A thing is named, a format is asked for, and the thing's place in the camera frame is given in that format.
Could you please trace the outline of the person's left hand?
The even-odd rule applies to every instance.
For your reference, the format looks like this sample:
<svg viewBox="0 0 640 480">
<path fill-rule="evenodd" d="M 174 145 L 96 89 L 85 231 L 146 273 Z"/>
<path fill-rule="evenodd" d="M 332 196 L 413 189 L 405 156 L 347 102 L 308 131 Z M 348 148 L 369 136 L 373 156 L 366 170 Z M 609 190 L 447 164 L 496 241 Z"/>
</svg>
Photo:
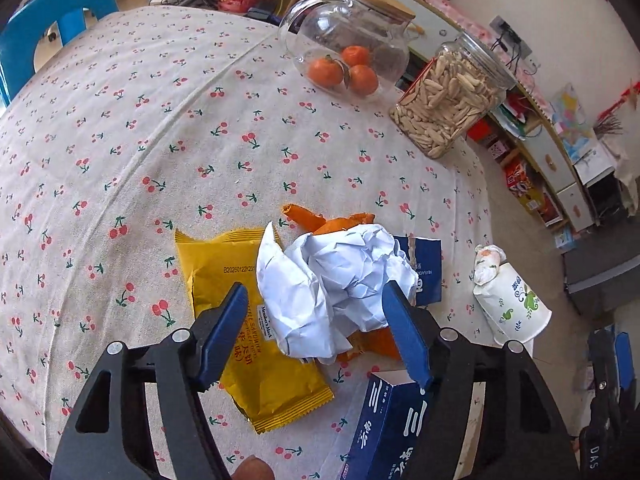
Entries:
<svg viewBox="0 0 640 480">
<path fill-rule="evenodd" d="M 232 474 L 233 480 L 274 480 L 272 468 L 260 458 L 248 456 Z"/>
</svg>

